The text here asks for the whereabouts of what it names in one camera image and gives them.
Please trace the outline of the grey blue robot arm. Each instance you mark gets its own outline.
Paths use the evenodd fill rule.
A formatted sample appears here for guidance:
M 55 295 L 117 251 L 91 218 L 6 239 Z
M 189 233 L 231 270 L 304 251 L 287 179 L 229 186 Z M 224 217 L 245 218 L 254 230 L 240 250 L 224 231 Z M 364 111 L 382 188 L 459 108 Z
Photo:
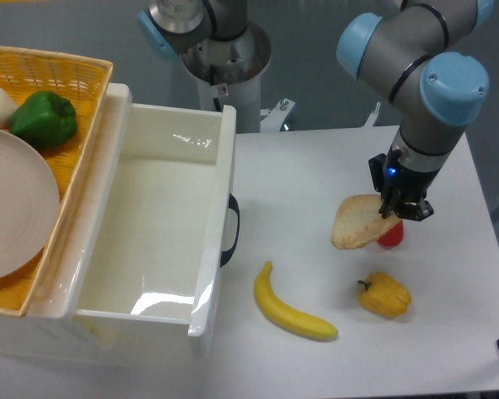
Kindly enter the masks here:
M 427 189 L 490 90 L 486 68 L 450 51 L 491 15 L 493 1 L 402 1 L 385 21 L 368 12 L 341 34 L 338 63 L 403 115 L 388 152 L 369 160 L 379 213 L 422 221 Z

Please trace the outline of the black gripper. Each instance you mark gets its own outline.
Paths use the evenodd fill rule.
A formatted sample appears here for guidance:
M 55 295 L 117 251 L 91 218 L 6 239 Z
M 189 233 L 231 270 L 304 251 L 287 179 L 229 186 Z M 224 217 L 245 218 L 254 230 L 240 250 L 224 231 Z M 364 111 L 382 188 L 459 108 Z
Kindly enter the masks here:
M 373 187 L 382 201 L 379 213 L 384 219 L 394 214 L 421 222 L 434 214 L 425 200 L 427 189 L 445 164 L 445 155 L 427 155 L 405 143 L 393 143 L 387 154 L 368 161 Z

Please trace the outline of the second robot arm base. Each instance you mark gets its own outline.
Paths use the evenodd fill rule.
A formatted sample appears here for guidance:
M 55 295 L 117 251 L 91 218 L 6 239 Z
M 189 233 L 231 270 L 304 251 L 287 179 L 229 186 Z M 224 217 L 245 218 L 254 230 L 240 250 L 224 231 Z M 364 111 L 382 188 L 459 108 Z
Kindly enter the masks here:
M 201 110 L 233 106 L 238 133 L 260 131 L 261 78 L 272 48 L 246 1 L 154 1 L 137 21 L 159 57 L 181 59 Z

